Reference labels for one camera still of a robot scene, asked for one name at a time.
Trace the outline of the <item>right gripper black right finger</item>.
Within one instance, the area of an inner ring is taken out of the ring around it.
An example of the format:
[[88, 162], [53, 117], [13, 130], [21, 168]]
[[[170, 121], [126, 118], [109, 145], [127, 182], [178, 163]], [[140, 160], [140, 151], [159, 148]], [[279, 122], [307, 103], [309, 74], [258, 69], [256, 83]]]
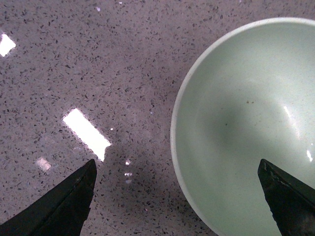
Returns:
[[266, 159], [261, 159], [257, 175], [281, 235], [313, 236], [315, 190]]

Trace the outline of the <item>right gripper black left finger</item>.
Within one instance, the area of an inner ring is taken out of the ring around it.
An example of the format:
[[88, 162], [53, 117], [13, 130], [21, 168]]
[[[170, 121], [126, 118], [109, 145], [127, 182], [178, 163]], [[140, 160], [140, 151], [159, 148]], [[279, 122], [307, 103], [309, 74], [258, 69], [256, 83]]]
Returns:
[[90, 213], [96, 181], [95, 160], [73, 172], [0, 226], [2, 236], [78, 236]]

